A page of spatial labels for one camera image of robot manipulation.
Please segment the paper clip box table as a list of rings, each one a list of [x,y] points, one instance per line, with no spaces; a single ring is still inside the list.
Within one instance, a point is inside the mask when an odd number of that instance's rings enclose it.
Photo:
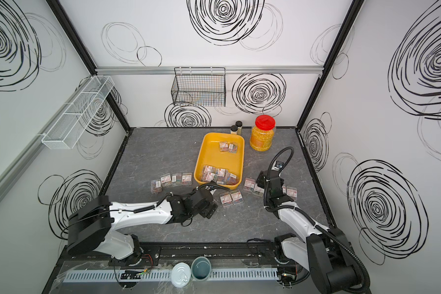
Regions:
[[[257,197],[263,197],[264,193],[265,193],[264,188],[261,188],[260,186],[255,184],[253,194]]]
[[[192,184],[192,173],[183,173],[181,183],[183,186],[190,186]]]

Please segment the yellow plastic tray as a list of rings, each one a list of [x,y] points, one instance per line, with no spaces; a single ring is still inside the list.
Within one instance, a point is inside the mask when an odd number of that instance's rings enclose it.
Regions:
[[[220,142],[234,143],[238,149],[236,153],[220,151]],[[206,165],[215,168],[225,168],[237,176],[237,183],[234,185],[224,185],[231,190],[237,189],[242,182],[243,165],[245,158],[245,140],[242,136],[211,132],[204,136],[200,147],[196,168],[194,170],[194,179],[198,184],[204,184],[202,181],[203,168]]]

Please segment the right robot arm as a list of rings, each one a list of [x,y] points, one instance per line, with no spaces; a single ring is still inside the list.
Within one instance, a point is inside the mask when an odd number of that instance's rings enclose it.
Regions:
[[[320,293],[369,291],[369,273],[341,230],[330,229],[305,213],[283,192],[279,171],[261,171],[256,183],[264,190],[265,209],[294,231],[280,240],[282,255],[308,271]]]

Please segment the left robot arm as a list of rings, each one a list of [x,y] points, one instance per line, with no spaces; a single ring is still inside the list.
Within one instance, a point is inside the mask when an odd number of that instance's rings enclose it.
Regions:
[[[100,252],[117,260],[141,256],[140,243],[135,235],[120,233],[121,229],[147,224],[182,224],[200,215],[211,218],[218,205],[214,191],[220,186],[203,184],[193,191],[167,194],[157,202],[120,203],[98,197],[69,218],[67,253],[80,256]]]

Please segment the paper clip box in tray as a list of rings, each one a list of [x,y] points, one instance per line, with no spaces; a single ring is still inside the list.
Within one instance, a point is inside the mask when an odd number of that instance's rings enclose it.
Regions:
[[[220,142],[219,143],[219,149],[221,152],[226,152],[229,150],[229,143],[228,142]]]

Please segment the red lid corn jar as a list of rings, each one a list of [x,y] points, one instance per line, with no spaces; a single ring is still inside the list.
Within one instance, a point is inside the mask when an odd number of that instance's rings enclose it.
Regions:
[[[256,151],[267,151],[271,148],[275,134],[276,121],[272,116],[256,117],[250,136],[250,146]]]

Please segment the teal cup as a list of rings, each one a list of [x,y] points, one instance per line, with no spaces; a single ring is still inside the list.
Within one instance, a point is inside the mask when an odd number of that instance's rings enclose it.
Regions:
[[[196,281],[206,281],[212,274],[212,264],[206,257],[197,257],[191,265],[191,274]]]

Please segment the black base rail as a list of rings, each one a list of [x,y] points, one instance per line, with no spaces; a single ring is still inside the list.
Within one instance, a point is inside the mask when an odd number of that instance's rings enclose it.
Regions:
[[[140,254],[142,265],[158,265],[161,260],[193,260],[197,257],[213,259],[252,259],[261,265],[279,265],[297,263],[307,267],[307,262],[325,263],[330,259],[332,267],[348,267],[353,258],[336,242],[323,239],[311,251],[302,253],[307,244],[302,239],[283,235],[274,241],[249,240],[243,243],[137,243],[135,251]]]

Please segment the white mesh wall shelf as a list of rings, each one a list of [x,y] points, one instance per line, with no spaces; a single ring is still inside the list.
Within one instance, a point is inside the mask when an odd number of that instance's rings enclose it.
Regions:
[[[41,142],[49,149],[72,149],[85,132],[95,137],[109,133],[115,119],[107,98],[113,89],[109,76],[86,79]]]

